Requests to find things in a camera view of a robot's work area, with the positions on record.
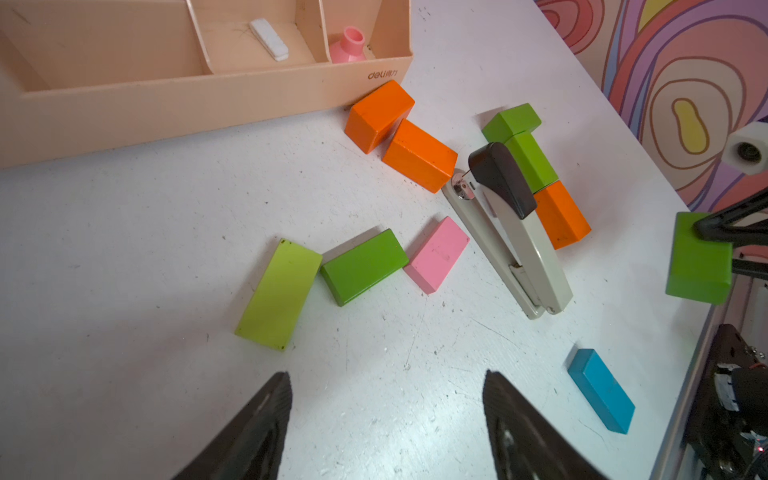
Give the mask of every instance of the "lime green wooden block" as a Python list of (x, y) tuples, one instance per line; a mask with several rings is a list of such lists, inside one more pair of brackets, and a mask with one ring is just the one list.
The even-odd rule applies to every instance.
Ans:
[(538, 147), (533, 135), (523, 132), (510, 138), (504, 143), (509, 152), (518, 162), (520, 171), (528, 182), (531, 192), (534, 194), (539, 190), (549, 187), (558, 181), (558, 174), (549, 164), (549, 160)]
[(708, 215), (677, 214), (667, 295), (720, 305), (730, 292), (733, 244), (698, 237), (694, 223)]
[(344, 306), (405, 265), (406, 252), (387, 230), (329, 261), (320, 272), (336, 303)]
[(541, 125), (541, 119), (531, 104), (522, 104), (497, 113), (482, 129), (485, 139), (490, 142), (505, 143), (510, 138), (523, 132), (531, 133)]
[(283, 238), (250, 298), (235, 335), (284, 350), (322, 261), (319, 253)]

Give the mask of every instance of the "pink wooden block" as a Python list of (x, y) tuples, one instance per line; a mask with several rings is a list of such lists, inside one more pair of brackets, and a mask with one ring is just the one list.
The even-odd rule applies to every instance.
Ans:
[(467, 245), (469, 237), (451, 217), (446, 217), (403, 270), (425, 293), (434, 293)]

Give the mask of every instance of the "colorful wall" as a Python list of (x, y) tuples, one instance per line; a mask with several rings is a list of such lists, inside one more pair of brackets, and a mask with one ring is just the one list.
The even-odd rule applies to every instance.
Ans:
[(768, 115), (768, 0), (537, 5), (691, 210), (768, 187), (720, 163), (728, 134)]

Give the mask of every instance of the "stapler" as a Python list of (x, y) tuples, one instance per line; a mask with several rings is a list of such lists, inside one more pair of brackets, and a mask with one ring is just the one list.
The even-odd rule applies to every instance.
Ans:
[(469, 171), (456, 169), (442, 192), (528, 318), (563, 311), (571, 286), (531, 188), (504, 144), (470, 154)]

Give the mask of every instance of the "beige desk organizer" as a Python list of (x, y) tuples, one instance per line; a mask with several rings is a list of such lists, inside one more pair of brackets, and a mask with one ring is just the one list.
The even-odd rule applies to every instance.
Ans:
[[(348, 25), (368, 60), (331, 64)], [(403, 79), (410, 26), (410, 0), (0, 1), (0, 168), (352, 104)]]

